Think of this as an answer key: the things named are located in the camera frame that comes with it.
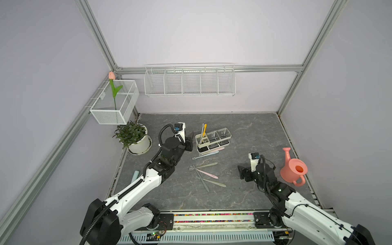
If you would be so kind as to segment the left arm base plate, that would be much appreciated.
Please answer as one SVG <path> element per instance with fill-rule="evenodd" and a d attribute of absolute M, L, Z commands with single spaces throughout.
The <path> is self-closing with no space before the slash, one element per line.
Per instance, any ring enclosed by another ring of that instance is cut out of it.
<path fill-rule="evenodd" d="M 154 217 L 152 222 L 147 227 L 138 228 L 137 231 L 147 230 L 172 230 L 174 226 L 174 215 L 172 213 L 161 213 L 159 216 Z"/>

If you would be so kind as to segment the yellow toothbrush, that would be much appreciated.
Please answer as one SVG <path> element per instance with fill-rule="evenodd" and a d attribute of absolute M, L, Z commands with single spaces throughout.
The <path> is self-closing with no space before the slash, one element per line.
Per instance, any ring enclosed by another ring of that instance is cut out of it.
<path fill-rule="evenodd" d="M 202 134 L 201 134 L 200 141 L 199 141 L 200 145 L 203 142 L 203 138 L 204 138 L 204 135 L 205 135 L 205 132 L 206 132 L 206 128 L 207 128 L 207 124 L 203 124 L 203 130 L 202 130 Z"/>

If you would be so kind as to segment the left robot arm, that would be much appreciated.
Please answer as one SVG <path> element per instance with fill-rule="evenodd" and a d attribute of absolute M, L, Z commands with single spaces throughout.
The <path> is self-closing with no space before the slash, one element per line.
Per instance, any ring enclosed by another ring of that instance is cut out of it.
<path fill-rule="evenodd" d="M 114 196 L 104 201 L 96 199 L 89 205 L 80 244 L 116 245 L 124 235 L 139 228 L 158 226 L 160 211 L 155 206 L 131 209 L 172 175 L 184 152 L 192 151 L 193 142 L 185 129 L 183 122 L 165 125 L 158 134 L 159 151 L 145 165 L 141 176 Z"/>

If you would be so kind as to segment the light blue toothbrush vertical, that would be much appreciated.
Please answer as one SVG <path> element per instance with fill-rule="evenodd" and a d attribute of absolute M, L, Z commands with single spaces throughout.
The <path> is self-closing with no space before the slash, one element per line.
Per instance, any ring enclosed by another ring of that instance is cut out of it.
<path fill-rule="evenodd" d="M 202 130 L 201 130 L 201 135 L 200 135 L 200 139 L 199 139 L 199 145 L 202 143 L 202 139 L 203 139 L 203 135 L 204 135 L 204 130 L 205 130 L 205 124 L 202 124 Z"/>

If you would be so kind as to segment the grey-green toothbrush vertical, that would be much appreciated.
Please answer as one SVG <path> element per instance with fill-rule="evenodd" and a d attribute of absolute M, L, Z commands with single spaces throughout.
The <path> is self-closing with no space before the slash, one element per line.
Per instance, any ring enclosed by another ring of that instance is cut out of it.
<path fill-rule="evenodd" d="M 192 165 L 193 169 L 195 170 L 197 176 L 199 177 L 199 179 L 201 180 L 203 186 L 205 187 L 206 191 L 209 193 L 210 189 L 208 188 L 207 184 L 205 183 L 205 181 L 203 180 L 203 178 L 201 177 L 201 175 L 199 174 L 199 172 L 197 171 L 196 167 L 194 165 Z"/>

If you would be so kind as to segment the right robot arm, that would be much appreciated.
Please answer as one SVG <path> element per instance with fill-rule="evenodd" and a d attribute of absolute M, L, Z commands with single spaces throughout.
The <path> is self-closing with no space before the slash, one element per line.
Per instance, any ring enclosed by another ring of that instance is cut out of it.
<path fill-rule="evenodd" d="M 373 245 L 370 231 L 362 226 L 333 217 L 305 199 L 291 186 L 279 181 L 263 155 L 249 166 L 239 165 L 239 177 L 254 182 L 272 203 L 267 222 L 273 227 L 286 226 L 318 245 Z"/>

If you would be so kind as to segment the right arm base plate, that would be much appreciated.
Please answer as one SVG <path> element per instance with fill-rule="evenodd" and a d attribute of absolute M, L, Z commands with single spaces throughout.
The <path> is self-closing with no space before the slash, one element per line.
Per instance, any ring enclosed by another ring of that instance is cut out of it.
<path fill-rule="evenodd" d="M 257 229 L 293 230 L 293 228 L 283 223 L 283 218 L 288 217 L 288 215 L 282 212 L 276 210 L 256 211 L 253 213 L 253 216 Z"/>

